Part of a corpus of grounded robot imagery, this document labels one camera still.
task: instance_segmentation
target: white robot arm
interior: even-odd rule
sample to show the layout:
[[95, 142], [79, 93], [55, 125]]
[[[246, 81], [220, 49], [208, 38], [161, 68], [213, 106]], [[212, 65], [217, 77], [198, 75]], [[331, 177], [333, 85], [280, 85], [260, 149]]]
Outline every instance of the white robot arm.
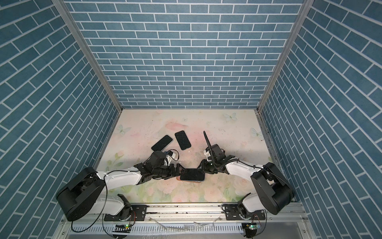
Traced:
[[[292, 187], [281, 172], [272, 163], [249, 165], [241, 162], [215, 144], [210, 145], [204, 133], [208, 147], [198, 170], [208, 174], [226, 173], [240, 176], [253, 182], [257, 194], [250, 193], [238, 202], [238, 213], [242, 218], [250, 218], [257, 210], [267, 209], [277, 214], [294, 197]], [[125, 170], [111, 172], [95, 171], [85, 168], [69, 181], [56, 194], [56, 199], [68, 221], [75, 221], [86, 214], [107, 213], [117, 215], [120, 220], [131, 214], [131, 204], [121, 194], [107, 197], [107, 191], [125, 185], [138, 185], [151, 179], [169, 179], [187, 172], [179, 163], [171, 164], [175, 153], [153, 152], [143, 163]]]

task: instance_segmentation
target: mounting plate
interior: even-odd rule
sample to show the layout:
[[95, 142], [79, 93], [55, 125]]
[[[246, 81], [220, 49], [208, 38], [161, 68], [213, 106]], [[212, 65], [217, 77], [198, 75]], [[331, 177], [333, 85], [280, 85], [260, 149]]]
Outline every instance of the mounting plate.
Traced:
[[[222, 208], [227, 221], [243, 220], [238, 213], [237, 204], [223, 204]], [[254, 213], [259, 217], [258, 220], [265, 220], [264, 210], [255, 211]]]
[[[133, 211], [135, 212], [135, 221], [144, 221], [146, 216], [146, 205], [132, 205]], [[120, 221], [117, 216], [106, 214], [104, 221]]]

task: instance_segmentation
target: floral mat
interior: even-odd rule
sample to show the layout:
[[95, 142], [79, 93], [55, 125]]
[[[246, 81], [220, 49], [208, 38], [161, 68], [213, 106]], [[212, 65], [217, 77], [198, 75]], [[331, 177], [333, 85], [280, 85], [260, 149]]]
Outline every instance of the floral mat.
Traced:
[[[186, 150], [180, 150], [174, 136], [181, 130], [191, 142]], [[205, 158], [204, 130], [211, 144], [217, 143], [226, 155], [253, 164], [271, 161], [253, 110], [134, 109], [122, 111], [97, 170], [126, 169], [145, 161], [152, 153], [151, 146], [165, 135], [174, 139], [165, 150], [178, 150], [178, 162], [185, 168], [196, 168]], [[124, 194], [131, 203], [237, 202], [250, 192], [256, 192], [252, 182], [223, 173], [206, 174], [200, 183], [152, 179], [109, 190], [111, 195]]]

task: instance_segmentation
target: metal rail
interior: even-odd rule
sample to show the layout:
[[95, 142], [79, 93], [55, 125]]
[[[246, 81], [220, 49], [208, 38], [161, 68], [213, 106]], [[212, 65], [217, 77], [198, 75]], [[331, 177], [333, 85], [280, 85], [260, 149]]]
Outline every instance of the metal rail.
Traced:
[[277, 77], [280, 75], [281, 69], [284, 66], [284, 63], [287, 59], [287, 56], [292, 49], [293, 43], [295, 42], [298, 33], [300, 32], [301, 26], [303, 25], [306, 16], [308, 15], [308, 12], [313, 4], [314, 0], [305, 0], [304, 3], [301, 6], [301, 9], [297, 15], [296, 22], [293, 24], [292, 30], [290, 31], [289, 37], [286, 40], [285, 46], [280, 54], [280, 58], [277, 62], [277, 65], [275, 66], [272, 75], [269, 78], [268, 85], [265, 88], [264, 94], [261, 97], [261, 100], [259, 102], [259, 106], [257, 107], [257, 110], [259, 112], [262, 111], [262, 109], [265, 106], [265, 102], [267, 102], [267, 99], [269, 97], [270, 92], [272, 91], [273, 86], [275, 85], [277, 81]]
[[76, 40], [77, 44], [81, 48], [82, 53], [85, 55], [87, 61], [89, 62], [92, 69], [94, 70], [99, 81], [104, 86], [106, 93], [109, 95], [110, 99], [114, 103], [118, 112], [122, 112], [122, 106], [120, 102], [118, 101], [109, 83], [107, 82], [107, 79], [103, 71], [98, 65], [98, 62], [96, 61], [96, 59], [94, 58], [93, 53], [91, 52], [88, 44], [86, 43], [84, 37], [82, 36], [81, 31], [79, 30], [76, 22], [74, 21], [74, 18], [70, 14], [68, 7], [65, 5], [64, 0], [52, 0], [52, 2], [54, 6], [56, 7], [58, 13], [61, 15], [62, 20], [64, 20], [72, 36]]

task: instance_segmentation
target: smartphone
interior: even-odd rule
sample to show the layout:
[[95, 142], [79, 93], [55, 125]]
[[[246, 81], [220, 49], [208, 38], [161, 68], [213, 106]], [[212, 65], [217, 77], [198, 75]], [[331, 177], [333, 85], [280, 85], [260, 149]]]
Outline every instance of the smartphone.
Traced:
[[179, 143], [180, 149], [185, 150], [191, 148], [191, 143], [187, 138], [186, 132], [184, 130], [175, 133], [176, 140]]
[[187, 172], [180, 176], [182, 181], [202, 182], [204, 181], [204, 173], [197, 169], [186, 169]]
[[168, 135], [165, 135], [163, 138], [161, 138], [156, 144], [154, 144], [153, 147], [151, 147], [151, 149], [153, 151], [162, 151], [164, 148], [167, 147], [167, 145], [169, 145], [171, 142], [173, 141], [173, 139], [168, 136]]

